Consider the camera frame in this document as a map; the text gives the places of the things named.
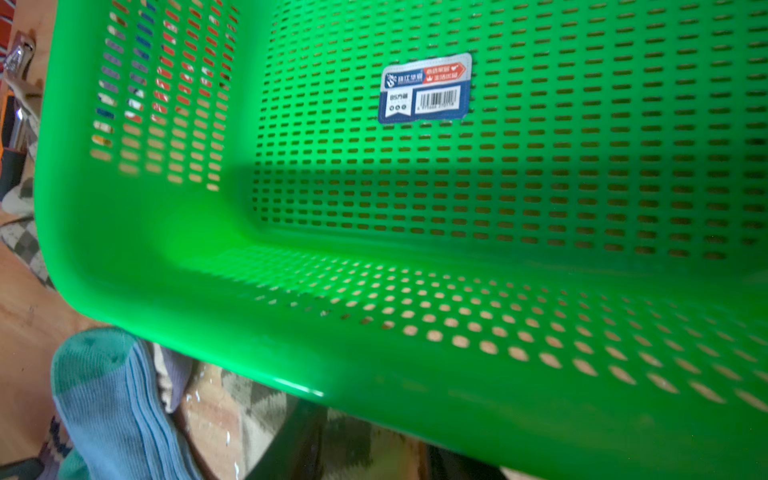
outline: wooden surface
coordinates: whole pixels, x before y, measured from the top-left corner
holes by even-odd
[[[28,79],[48,66],[55,0],[19,0],[18,26],[34,30],[38,53]],[[5,93],[5,85],[0,94]],[[0,224],[14,217],[0,210]],[[51,359],[64,340],[95,325],[46,290],[14,255],[0,247],[0,464],[35,456],[54,414]]]
[[[245,478],[239,416],[239,406],[221,385],[221,367],[198,362],[174,420],[209,480],[231,480],[238,472]]]

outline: plastic basket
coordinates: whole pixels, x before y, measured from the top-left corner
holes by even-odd
[[[544,478],[768,478],[765,1],[61,0],[81,312]],[[469,52],[470,113],[383,126]]]

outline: sticker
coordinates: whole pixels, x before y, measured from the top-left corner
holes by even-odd
[[[379,123],[463,118],[471,79],[469,53],[391,65],[382,73]]]

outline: barcode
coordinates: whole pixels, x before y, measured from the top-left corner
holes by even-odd
[[[456,90],[438,91],[436,93],[422,95],[420,107],[424,110],[452,107],[458,98]]]
[[[444,110],[458,110],[461,107],[461,85],[416,92],[415,113],[431,114]]]

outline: blue sock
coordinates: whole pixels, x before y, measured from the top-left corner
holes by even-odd
[[[91,480],[202,480],[142,340],[114,328],[79,333],[54,355],[51,385]]]
[[[58,468],[58,480],[89,480],[88,466],[77,450],[72,449]]]

